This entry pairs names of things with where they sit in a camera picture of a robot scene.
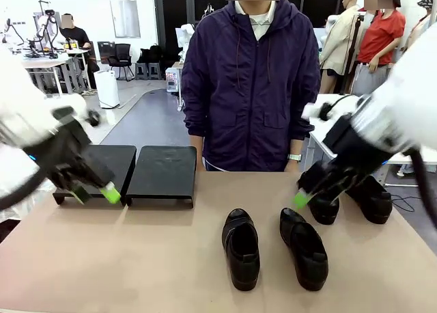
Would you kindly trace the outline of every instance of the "black leather shoe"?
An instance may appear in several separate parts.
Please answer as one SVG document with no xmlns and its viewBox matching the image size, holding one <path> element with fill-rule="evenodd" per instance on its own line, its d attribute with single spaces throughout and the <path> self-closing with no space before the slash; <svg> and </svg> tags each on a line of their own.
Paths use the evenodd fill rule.
<svg viewBox="0 0 437 313">
<path fill-rule="evenodd" d="M 299 284 L 311 291 L 322 289 L 328 277 L 328 255 L 314 228 L 295 211 L 281 211 L 279 229 L 291 249 Z"/>
<path fill-rule="evenodd" d="M 221 240 L 235 288 L 241 291 L 254 289 L 259 273 L 258 235 L 245 210 L 237 208 L 230 212 Z"/>
<path fill-rule="evenodd" d="M 393 209 L 391 194 L 373 176 L 366 177 L 362 183 L 346 193 L 360 206 L 368 221 L 384 224 L 389 219 Z"/>
<path fill-rule="evenodd" d="M 341 189 L 335 187 L 330 191 L 318 193 L 308 202 L 311 214 L 321 224 L 334 223 L 340 208 L 339 194 Z"/>
</svg>

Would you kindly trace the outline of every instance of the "red shirt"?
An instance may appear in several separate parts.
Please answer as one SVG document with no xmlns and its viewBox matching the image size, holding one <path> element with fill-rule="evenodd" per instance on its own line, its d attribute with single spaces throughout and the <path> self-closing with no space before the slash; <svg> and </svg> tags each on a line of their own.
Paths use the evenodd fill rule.
<svg viewBox="0 0 437 313">
<path fill-rule="evenodd" d="M 387 45 L 392 43 L 396 38 L 400 38 L 404 34 L 405 16 L 395 10 L 387 19 L 382 18 L 383 14 L 379 13 L 369 29 L 364 34 L 363 42 L 361 43 L 358 61 L 365 64 L 369 63 L 375 55 Z M 380 65 L 388 65 L 391 63 L 393 50 L 380 58 Z"/>
</svg>

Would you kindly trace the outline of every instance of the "office chair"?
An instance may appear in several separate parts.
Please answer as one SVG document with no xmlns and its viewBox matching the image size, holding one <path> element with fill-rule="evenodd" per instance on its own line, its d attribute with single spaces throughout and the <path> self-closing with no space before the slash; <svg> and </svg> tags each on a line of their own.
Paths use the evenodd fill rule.
<svg viewBox="0 0 437 313">
<path fill-rule="evenodd" d="M 132 66 L 132 57 L 129 55 L 130 51 L 130 44 L 116 44 L 115 45 L 115 56 L 108 57 L 109 65 L 112 68 L 118 67 L 118 75 L 121 76 L 122 74 L 122 67 L 124 69 L 124 76 L 126 82 L 130 82 L 135 78 L 135 75 L 130 69 Z M 133 79 L 128 79 L 128 74 L 126 73 L 126 67 L 129 68 L 130 73 L 133 76 Z"/>
</svg>

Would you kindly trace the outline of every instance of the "hand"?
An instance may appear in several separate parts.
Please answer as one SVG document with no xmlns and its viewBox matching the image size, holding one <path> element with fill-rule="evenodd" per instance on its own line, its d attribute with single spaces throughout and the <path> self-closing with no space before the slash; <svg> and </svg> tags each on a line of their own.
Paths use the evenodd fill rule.
<svg viewBox="0 0 437 313">
<path fill-rule="evenodd" d="M 287 173 L 298 173 L 299 171 L 300 171 L 299 170 L 299 162 L 294 161 L 292 159 L 290 159 L 288 161 L 288 164 L 287 164 L 287 166 L 285 166 L 285 170 L 284 170 L 284 172 L 287 172 Z"/>
<path fill-rule="evenodd" d="M 196 172 L 206 172 L 206 168 L 203 165 L 203 161 L 197 162 L 197 164 L 196 164 Z"/>
<path fill-rule="evenodd" d="M 378 64 L 380 63 L 380 58 L 378 56 L 373 57 L 373 59 L 369 62 L 369 71 L 373 74 L 378 68 Z"/>
</svg>

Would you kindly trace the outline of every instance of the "black platform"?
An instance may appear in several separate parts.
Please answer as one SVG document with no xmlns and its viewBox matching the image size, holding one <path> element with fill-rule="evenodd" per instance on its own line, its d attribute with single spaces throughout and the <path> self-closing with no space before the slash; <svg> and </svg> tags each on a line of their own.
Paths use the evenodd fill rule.
<svg viewBox="0 0 437 313">
<path fill-rule="evenodd" d="M 133 206 L 149 203 L 138 199 L 171 199 L 193 207 L 196 149 L 194 147 L 142 147 L 126 194 Z"/>
<path fill-rule="evenodd" d="M 122 196 L 120 201 L 122 204 L 126 204 L 126 192 L 135 169 L 137 149 L 134 146 L 95 145 L 90 146 L 87 150 L 113 171 L 115 174 L 113 183 Z M 89 185 L 83 187 L 93 198 L 104 198 L 99 189 Z M 66 197 L 73 197 L 73 195 L 66 190 L 57 189 L 53 197 L 60 205 Z"/>
</svg>

